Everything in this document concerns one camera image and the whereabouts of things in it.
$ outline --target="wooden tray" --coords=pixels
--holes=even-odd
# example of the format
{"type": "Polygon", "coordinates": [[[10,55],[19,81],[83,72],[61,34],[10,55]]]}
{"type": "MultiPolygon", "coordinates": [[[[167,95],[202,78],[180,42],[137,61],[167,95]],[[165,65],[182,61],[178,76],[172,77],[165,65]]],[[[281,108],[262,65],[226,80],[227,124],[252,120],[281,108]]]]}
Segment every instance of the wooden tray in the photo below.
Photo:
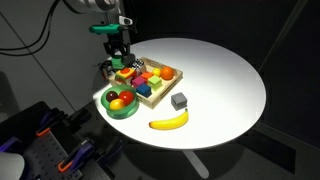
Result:
{"type": "MultiPolygon", "coordinates": [[[[163,68],[164,66],[170,66],[170,65],[164,65],[161,63],[158,63],[156,61],[153,61],[151,59],[148,59],[146,57],[140,58],[141,61],[144,62],[142,69],[142,72],[152,72],[153,68],[163,68]]],[[[149,108],[153,109],[157,106],[157,104],[165,97],[165,95],[182,79],[183,72],[171,67],[174,72],[174,76],[170,81],[162,80],[162,86],[157,90],[152,90],[152,95],[148,98],[138,94],[138,99],[141,103],[145,104],[149,108]]],[[[115,74],[112,75],[110,78],[110,83],[112,86],[116,86],[121,84],[118,81],[115,81],[115,74]]]]}

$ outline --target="table leg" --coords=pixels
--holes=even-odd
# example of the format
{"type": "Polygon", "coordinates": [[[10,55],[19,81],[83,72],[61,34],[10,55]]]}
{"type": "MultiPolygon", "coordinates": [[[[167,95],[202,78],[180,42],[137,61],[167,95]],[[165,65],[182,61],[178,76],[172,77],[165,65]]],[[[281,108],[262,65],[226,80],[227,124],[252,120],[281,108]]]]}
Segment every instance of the table leg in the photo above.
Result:
{"type": "Polygon", "coordinates": [[[190,161],[192,166],[196,169],[196,171],[199,173],[199,175],[203,179],[207,179],[209,177],[209,171],[201,162],[201,160],[198,158],[198,156],[194,153],[194,151],[185,150],[182,152],[188,158],[188,160],[190,161]]]}

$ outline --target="gray floor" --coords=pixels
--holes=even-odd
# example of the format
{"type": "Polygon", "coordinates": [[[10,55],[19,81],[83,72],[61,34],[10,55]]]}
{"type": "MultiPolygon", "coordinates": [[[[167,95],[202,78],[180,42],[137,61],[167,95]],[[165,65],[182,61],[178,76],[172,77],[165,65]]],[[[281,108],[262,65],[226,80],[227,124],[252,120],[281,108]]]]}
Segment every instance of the gray floor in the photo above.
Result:
{"type": "MultiPolygon", "coordinates": [[[[0,48],[21,47],[34,42],[53,1],[1,1],[0,48]]],[[[98,63],[106,57],[103,47],[106,37],[91,34],[89,27],[100,24],[101,20],[101,14],[77,15],[60,2],[52,20],[49,41],[41,51],[24,57],[0,55],[0,75],[3,76],[0,80],[7,79],[8,82],[0,81],[0,92],[3,88],[11,89],[14,97],[13,100],[5,93],[0,94],[0,107],[5,108],[0,108],[0,121],[8,117],[6,107],[11,101],[17,104],[14,113],[41,100],[67,113],[90,102],[92,79],[98,63]]],[[[28,53],[39,46],[6,53],[28,53]]]]}
{"type": "MultiPolygon", "coordinates": [[[[86,108],[95,120],[84,125],[83,135],[97,138],[101,143],[119,135],[109,127],[93,103],[86,108]]],[[[237,144],[195,151],[210,172],[208,179],[230,180],[318,180],[320,151],[299,140],[257,123],[255,130],[296,150],[295,173],[291,173],[256,152],[237,144]]],[[[197,180],[201,179],[180,151],[167,151],[137,143],[124,136],[125,146],[112,163],[116,180],[197,180]]]]}

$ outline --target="gray cube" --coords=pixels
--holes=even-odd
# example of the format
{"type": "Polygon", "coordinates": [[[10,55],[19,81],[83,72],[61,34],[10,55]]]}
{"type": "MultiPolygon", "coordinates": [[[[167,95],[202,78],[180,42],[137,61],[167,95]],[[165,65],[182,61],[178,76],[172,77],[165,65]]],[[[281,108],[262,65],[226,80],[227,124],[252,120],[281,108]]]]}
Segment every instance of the gray cube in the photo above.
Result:
{"type": "Polygon", "coordinates": [[[181,92],[171,96],[171,104],[176,111],[187,107],[187,101],[187,98],[181,92]]]}

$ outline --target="banana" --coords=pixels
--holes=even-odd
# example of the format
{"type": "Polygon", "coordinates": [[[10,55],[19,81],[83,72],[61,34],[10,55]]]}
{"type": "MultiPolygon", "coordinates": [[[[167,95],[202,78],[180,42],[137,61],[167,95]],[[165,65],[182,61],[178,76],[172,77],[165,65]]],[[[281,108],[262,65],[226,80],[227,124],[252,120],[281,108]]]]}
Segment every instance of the banana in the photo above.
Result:
{"type": "Polygon", "coordinates": [[[189,113],[188,113],[188,109],[186,108],[184,113],[182,113],[178,117],[175,117],[172,119],[166,119],[166,120],[151,121],[149,123],[149,126],[153,129],[158,129],[158,130],[176,129],[185,125],[188,122],[188,119],[189,119],[189,113]]]}

